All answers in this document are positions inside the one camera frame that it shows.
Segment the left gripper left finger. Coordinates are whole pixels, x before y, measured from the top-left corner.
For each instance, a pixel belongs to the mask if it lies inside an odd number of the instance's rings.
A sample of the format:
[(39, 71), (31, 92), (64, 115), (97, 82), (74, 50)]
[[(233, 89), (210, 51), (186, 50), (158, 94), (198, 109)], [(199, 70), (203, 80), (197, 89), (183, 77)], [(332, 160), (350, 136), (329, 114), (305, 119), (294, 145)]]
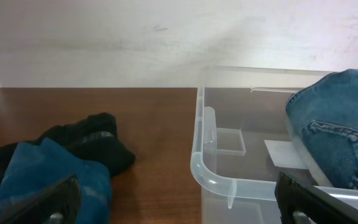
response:
[(0, 224), (74, 223), (81, 207), (81, 190), (69, 175), (39, 193), (0, 211)]

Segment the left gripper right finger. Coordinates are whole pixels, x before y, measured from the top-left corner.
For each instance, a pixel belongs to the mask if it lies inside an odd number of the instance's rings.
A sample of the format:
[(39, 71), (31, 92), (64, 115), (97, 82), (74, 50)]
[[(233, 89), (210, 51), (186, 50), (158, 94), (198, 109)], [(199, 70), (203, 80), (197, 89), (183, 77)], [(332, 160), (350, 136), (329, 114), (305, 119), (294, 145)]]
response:
[(358, 224), (358, 209), (284, 172), (278, 175), (275, 198), (284, 224)]

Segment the dark blue jeans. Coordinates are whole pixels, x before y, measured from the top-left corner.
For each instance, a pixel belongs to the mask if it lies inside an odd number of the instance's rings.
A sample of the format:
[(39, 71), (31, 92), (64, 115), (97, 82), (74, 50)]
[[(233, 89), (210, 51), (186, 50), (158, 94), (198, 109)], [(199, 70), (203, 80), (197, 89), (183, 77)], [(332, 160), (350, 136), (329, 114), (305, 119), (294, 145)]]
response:
[(358, 69), (330, 73), (292, 95), (289, 123), (326, 180), (358, 190)]

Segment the light grey jeans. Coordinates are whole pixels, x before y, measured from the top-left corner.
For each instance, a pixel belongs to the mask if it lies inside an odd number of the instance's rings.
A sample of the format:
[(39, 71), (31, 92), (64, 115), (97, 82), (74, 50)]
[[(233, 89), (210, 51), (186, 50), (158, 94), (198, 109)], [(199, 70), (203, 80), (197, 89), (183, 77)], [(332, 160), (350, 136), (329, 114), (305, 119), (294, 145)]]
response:
[(312, 178), (319, 186), (323, 187), (333, 187), (332, 183), (326, 177), (324, 172), (320, 169), (317, 162), (314, 160), (313, 156), (310, 154), (309, 150), (303, 144), (301, 138), (295, 133), (288, 119), (285, 120), (287, 131), (289, 133), (290, 139), (293, 143), (295, 150), (297, 151), (300, 159), (309, 170)]

